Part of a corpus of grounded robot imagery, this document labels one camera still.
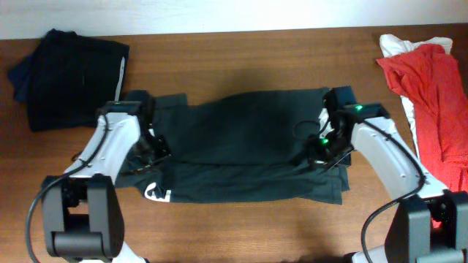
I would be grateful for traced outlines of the dark green t-shirt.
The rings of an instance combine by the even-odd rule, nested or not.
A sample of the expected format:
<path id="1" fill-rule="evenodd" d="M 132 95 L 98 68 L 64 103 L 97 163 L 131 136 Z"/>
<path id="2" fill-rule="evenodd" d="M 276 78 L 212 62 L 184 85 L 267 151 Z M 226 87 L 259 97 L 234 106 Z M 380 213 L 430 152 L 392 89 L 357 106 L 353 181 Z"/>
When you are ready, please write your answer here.
<path id="1" fill-rule="evenodd" d="M 143 174 L 129 174 L 126 157 L 116 186 L 157 202 L 341 204 L 346 167 L 312 169 L 307 161 L 306 138 L 318 132 L 324 95 L 323 88 L 258 91 L 195 106 L 185 94 L 159 96 L 152 127 L 171 157 Z"/>

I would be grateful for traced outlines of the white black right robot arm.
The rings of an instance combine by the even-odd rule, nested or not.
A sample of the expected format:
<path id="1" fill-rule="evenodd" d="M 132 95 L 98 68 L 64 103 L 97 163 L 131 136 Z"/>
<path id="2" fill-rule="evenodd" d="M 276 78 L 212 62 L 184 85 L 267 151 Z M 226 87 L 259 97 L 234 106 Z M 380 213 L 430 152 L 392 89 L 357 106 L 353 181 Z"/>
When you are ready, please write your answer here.
<path id="1" fill-rule="evenodd" d="M 360 252 L 348 262 L 466 262 L 467 193 L 452 192 L 417 160 L 384 109 L 351 105 L 322 109 L 312 135 L 319 163 L 332 166 L 350 151 L 370 163 L 391 201 L 375 210 L 361 230 Z M 368 248 L 366 233 L 382 212 L 396 206 L 385 242 Z"/>

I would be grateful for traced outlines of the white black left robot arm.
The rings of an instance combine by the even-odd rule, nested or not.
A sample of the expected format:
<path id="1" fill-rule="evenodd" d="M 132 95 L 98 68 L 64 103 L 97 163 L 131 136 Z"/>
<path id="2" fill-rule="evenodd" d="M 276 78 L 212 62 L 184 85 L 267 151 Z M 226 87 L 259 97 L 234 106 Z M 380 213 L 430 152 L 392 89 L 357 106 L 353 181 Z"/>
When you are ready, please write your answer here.
<path id="1" fill-rule="evenodd" d="M 115 182 L 128 152 L 148 142 L 152 117 L 105 113 L 83 152 L 41 196 L 47 252 L 67 262 L 144 262 L 124 241 Z"/>

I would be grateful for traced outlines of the folded black clothes stack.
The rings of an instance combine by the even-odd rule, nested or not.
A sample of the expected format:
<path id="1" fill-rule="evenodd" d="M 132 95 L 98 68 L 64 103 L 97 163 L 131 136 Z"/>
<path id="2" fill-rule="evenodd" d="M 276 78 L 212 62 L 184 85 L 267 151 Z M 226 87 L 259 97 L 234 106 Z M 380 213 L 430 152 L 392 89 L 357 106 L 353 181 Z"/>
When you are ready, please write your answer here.
<path id="1" fill-rule="evenodd" d="M 123 43 L 52 29 L 7 77 L 33 132 L 94 127 L 97 109 L 119 99 L 128 59 Z"/>

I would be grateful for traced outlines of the white garment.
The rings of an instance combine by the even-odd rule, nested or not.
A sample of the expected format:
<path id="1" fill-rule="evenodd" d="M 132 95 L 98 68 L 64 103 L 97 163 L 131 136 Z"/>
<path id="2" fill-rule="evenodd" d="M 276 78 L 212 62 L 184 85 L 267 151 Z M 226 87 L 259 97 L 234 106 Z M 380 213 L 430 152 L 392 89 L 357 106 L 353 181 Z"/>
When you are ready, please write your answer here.
<path id="1" fill-rule="evenodd" d="M 398 37 L 392 34 L 383 34 L 380 36 L 380 49 L 385 58 L 397 56 L 402 53 L 409 53 L 411 51 L 414 51 L 421 45 L 426 44 L 440 45 L 443 47 L 446 54 L 450 54 L 453 47 L 453 40 L 447 37 L 433 37 L 422 42 L 411 42 L 409 40 L 399 39 Z M 416 155 L 418 158 L 420 158 L 414 104 L 405 96 L 400 96 L 400 99 L 404 109 L 404 113 L 409 123 L 409 128 L 412 134 L 412 141 L 415 146 Z"/>

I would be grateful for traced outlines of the red garment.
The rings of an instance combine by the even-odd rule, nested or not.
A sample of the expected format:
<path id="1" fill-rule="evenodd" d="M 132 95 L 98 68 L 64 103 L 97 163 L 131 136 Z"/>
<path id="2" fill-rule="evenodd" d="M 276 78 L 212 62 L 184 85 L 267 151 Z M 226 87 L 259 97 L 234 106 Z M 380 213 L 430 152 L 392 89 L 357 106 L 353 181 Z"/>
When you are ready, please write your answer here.
<path id="1" fill-rule="evenodd" d="M 467 97 L 457 60 L 442 46 L 379 58 L 389 89 L 414 105 L 419 157 L 451 191 L 467 190 Z"/>

